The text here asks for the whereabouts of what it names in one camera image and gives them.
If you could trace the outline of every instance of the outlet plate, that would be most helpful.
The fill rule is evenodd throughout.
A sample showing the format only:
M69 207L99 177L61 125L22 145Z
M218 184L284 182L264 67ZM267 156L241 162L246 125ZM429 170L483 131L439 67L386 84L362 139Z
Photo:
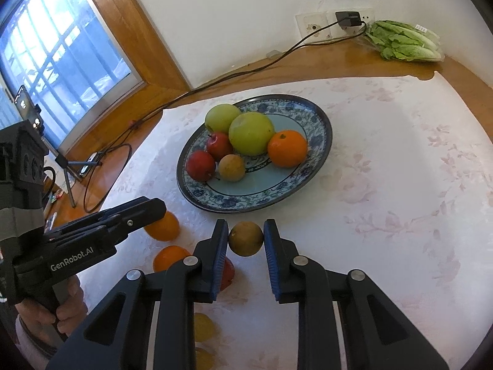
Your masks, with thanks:
M310 33L315 32L317 29L321 29L329 25L327 14L325 12L314 12L311 14L300 14L296 16L296 23L300 31L301 38L308 36ZM305 40L307 43L317 43L330 40L332 38L331 30L326 29L321 31L312 37Z
M329 23L334 23L337 21L336 12L339 11L358 11L361 15L361 20L366 22L370 26L375 22L375 10L373 8L351 8L351 9L340 9L331 10L327 12L327 21ZM341 37L353 36L361 31L360 27L340 27L339 25L333 26L331 28L331 34L333 39L339 39Z

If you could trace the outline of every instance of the sleeve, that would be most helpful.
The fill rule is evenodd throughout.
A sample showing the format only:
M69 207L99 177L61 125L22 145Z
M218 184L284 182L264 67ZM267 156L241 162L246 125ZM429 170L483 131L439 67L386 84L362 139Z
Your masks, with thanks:
M37 346L36 342L33 340L33 337L22 325L19 316L15 321L15 331L17 338L19 339L18 348L26 360L34 368L34 370L44 370L48 364L48 361L51 359L51 356Z

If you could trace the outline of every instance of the plate rim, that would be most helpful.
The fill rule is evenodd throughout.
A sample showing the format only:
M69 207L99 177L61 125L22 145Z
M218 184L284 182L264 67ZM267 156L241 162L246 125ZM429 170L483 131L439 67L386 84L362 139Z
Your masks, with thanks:
M184 172L184 161L185 161L185 151L188 151L191 147L191 145L196 141L198 138L199 134L201 134L204 129L206 128L205 124L202 124L197 130L192 134L192 136L188 139L187 143L183 147L180 153L180 157L178 158L178 163L177 163L177 184L178 188L181 192L181 194L184 196L184 198L189 201L193 206L200 208L201 210L207 211L207 212L213 212L217 214L241 214L245 212L253 212L260 210L262 208L266 208L268 206L272 206L276 203L279 203L280 201L286 199L287 197L293 195L296 193L298 190L300 190L303 186L305 186L308 182L312 180L312 178L320 171L322 166L325 164L327 161L327 157L329 156L329 152L332 148L332 141L333 141L333 131L332 131L332 124L330 123L329 117L327 117L327 114L325 113L324 110L322 110L318 105L316 105L314 102L300 96L294 96L294 95L286 95L282 93L276 93L272 95L262 95L262 96L256 96L256 97L250 97L245 100L239 101L234 103L236 107L240 108L243 107L244 105L248 105L251 103L257 103L260 101L264 100L284 100L284 101L293 101L296 103L301 103L305 106L308 106L311 108L312 111L314 111L322 120L322 123L325 126L326 133L327 133L327 148L324 150L322 153L322 159L319 161L317 166L313 169L311 174L302 182L300 183L296 188L290 190L288 193L285 195L280 196L279 198L270 201L268 203L264 203L263 205L256 206L254 208L241 208L241 209L214 209L209 206L205 206L203 203L196 202L194 201L195 198L191 196L187 188L184 186L185 185L185 180L183 177L183 172Z

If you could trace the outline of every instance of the wall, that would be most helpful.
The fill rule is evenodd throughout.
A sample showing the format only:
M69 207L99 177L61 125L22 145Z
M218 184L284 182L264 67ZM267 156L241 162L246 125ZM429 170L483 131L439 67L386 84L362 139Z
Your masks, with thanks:
M433 29L448 55L493 86L493 35L470 0L140 1L193 87L287 50L300 37L296 14L354 7Z

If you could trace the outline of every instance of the plate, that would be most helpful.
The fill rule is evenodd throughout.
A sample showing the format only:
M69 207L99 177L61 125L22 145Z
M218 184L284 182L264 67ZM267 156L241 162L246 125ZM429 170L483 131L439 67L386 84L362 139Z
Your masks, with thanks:
M205 150L209 131L199 127L186 143L177 165L178 187L194 206L208 212L241 213L259 210L292 195L320 170L332 146L332 127L324 111L302 97L267 95L235 104L241 112L258 111L272 121L275 131L294 130L308 141L308 155L296 168L279 168L267 154L245 160L246 175L237 183L213 178L207 183L194 181L185 171L188 157Z

